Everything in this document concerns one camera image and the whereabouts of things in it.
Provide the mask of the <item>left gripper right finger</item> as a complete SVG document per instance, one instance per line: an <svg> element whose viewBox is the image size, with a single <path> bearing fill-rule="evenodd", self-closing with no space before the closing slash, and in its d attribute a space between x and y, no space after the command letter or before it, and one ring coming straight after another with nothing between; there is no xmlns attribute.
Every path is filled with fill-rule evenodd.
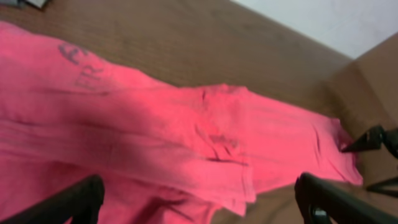
<svg viewBox="0 0 398 224"><path fill-rule="evenodd" d="M294 185L295 199L305 224L395 224L397 217L378 210L328 182L303 173Z"/></svg>

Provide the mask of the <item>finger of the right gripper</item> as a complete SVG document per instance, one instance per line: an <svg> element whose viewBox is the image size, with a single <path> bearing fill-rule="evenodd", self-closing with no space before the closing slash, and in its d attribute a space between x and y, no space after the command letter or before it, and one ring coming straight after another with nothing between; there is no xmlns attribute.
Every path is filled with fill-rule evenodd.
<svg viewBox="0 0 398 224"><path fill-rule="evenodd" d="M379 150L382 145L385 145L387 151L397 157L397 128L385 130L381 125L373 126L341 152Z"/></svg>
<svg viewBox="0 0 398 224"><path fill-rule="evenodd" d="M393 198L397 198L398 194L396 190L386 189L388 186L397 186L397 177L393 177L387 180L383 180L381 182L369 185L366 187L368 192L374 192L377 194L387 195Z"/></svg>

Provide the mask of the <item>coral red t-shirt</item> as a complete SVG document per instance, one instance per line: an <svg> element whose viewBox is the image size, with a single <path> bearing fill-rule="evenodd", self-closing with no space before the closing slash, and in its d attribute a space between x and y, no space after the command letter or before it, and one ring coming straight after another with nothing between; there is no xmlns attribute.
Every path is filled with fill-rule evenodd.
<svg viewBox="0 0 398 224"><path fill-rule="evenodd" d="M245 87L175 87L1 23L1 218L97 173L100 223L209 223L302 172L362 184L350 141Z"/></svg>

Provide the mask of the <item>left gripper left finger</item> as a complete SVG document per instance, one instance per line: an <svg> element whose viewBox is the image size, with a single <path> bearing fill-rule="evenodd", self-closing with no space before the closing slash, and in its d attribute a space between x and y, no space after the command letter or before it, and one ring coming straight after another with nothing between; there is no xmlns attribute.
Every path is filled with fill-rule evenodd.
<svg viewBox="0 0 398 224"><path fill-rule="evenodd" d="M91 175L49 198L1 221L1 224L97 224L105 187Z"/></svg>

